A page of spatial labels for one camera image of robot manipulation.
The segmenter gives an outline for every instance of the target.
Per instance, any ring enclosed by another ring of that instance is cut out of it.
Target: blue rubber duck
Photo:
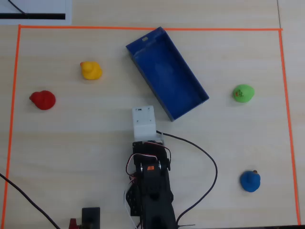
[[[254,171],[245,171],[240,176],[240,183],[245,191],[255,192],[261,185],[261,176]]]

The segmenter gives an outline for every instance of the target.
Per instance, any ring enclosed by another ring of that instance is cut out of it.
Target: red wire
[[[172,162],[172,153],[171,153],[170,149],[167,148],[166,146],[163,146],[163,145],[160,145],[160,144],[154,143],[154,142],[144,142],[144,144],[151,144],[151,145],[161,146],[161,147],[167,149],[170,152],[170,163]]]

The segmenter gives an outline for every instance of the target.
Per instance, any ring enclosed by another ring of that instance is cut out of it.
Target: white wire
[[[132,217],[130,216],[130,213],[129,213],[128,209],[127,209],[126,202],[125,202],[125,200],[126,200],[126,190],[128,189],[129,184],[128,184],[127,188],[124,190],[124,205],[125,205],[127,214],[128,214],[128,216],[129,216],[130,220],[132,221],[132,224],[134,225],[134,228],[135,228],[135,229],[138,229],[137,226],[135,225],[135,223],[134,223]]]
[[[127,162],[127,170],[128,170],[128,165],[129,165],[129,163],[130,163],[130,161],[131,161],[131,159],[133,158],[134,155],[150,156],[150,157],[154,157],[154,158],[156,158],[156,160],[158,160],[158,158],[157,158],[156,156],[154,156],[154,155],[148,155],[148,154],[132,154],[132,155],[130,156],[128,162]]]

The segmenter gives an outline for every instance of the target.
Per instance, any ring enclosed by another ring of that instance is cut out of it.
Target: orange tape
[[[118,26],[48,26],[21,25],[27,29],[89,29],[89,30],[155,30],[154,27],[118,27]],[[243,29],[243,28],[164,28],[167,31],[281,31],[281,28]]]
[[[6,174],[5,174],[6,178],[9,178],[9,173],[10,173],[10,152],[11,152],[11,140],[12,140],[12,136],[13,136],[15,92],[16,92],[17,67],[18,67],[18,56],[19,56],[19,46],[20,46],[20,32],[21,32],[21,26],[19,25],[18,26],[18,35],[17,35],[16,55],[15,55],[13,91],[12,91],[12,95],[11,95],[11,106],[10,106],[10,133],[9,133],[8,158],[7,158],[7,161],[6,161]],[[7,195],[8,195],[8,183],[5,182],[1,229],[4,229]]]
[[[301,225],[301,217],[300,217],[300,209],[299,209],[299,198],[298,198],[297,180],[296,180],[296,169],[295,169],[294,141],[293,141],[293,138],[292,138],[291,118],[290,118],[288,90],[287,90],[287,79],[286,79],[284,50],[283,50],[283,41],[282,41],[282,32],[281,31],[278,31],[278,36],[279,36],[279,40],[280,40],[280,51],[281,51],[281,60],[282,60],[283,81],[284,81],[285,100],[286,100],[287,119],[288,119],[288,129],[289,129],[289,138],[290,138],[292,173],[293,173],[293,176],[294,176],[295,211],[296,211],[297,224]]]
[[[17,68],[18,68],[18,57],[19,57],[21,28],[31,28],[31,29],[95,29],[95,30],[154,30],[154,29],[156,29],[156,28],[152,28],[152,27],[19,25],[18,26],[18,36],[17,36],[17,45],[16,45],[16,56],[15,56],[15,68],[14,68],[14,78],[13,78],[11,109],[10,109],[10,133],[9,133],[8,158],[7,158],[7,165],[6,165],[6,178],[9,178],[9,173],[10,173],[10,155],[11,155],[11,144],[12,144],[12,134],[13,134],[13,123],[14,123],[14,106],[15,106],[15,93],[16,93],[16,81],[17,81]],[[299,211],[299,201],[298,201],[298,191],[297,191],[297,180],[296,180],[296,169],[295,169],[295,154],[294,154],[294,145],[293,145],[293,138],[292,138],[291,118],[290,118],[289,100],[288,100],[288,91],[287,91],[287,80],[286,80],[285,62],[284,62],[284,51],[283,51],[283,42],[282,42],[282,33],[281,33],[281,31],[283,29],[281,29],[281,28],[262,28],[262,29],[255,29],[255,28],[253,28],[253,29],[245,29],[245,28],[165,28],[165,30],[167,30],[167,31],[278,31],[279,41],[280,41],[280,51],[281,51],[284,89],[285,89],[285,101],[286,101],[286,109],[287,109],[288,128],[289,128],[291,160],[292,160],[292,168],[293,168],[293,179],[294,179],[294,190],[295,190],[295,209],[296,209],[297,223],[298,223],[298,225],[301,225],[300,211]],[[8,183],[5,182],[1,229],[4,229],[7,194],[8,194]]]

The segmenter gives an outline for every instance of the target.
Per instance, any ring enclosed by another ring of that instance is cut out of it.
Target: blue box
[[[161,27],[126,48],[171,121],[209,99]]]

